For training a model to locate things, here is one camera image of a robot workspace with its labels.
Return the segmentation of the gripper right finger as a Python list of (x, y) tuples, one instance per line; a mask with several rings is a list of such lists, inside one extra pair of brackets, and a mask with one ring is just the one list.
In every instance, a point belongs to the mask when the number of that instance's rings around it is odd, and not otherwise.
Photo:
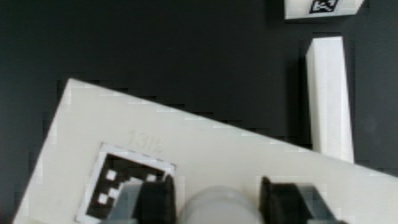
[(346, 224), (332, 214), (312, 185), (261, 178), (259, 212), (264, 224)]

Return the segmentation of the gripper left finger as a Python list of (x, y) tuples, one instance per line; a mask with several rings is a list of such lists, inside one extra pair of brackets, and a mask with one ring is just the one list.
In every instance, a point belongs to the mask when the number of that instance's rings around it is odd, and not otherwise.
[(104, 224), (175, 224), (174, 178), (126, 182)]

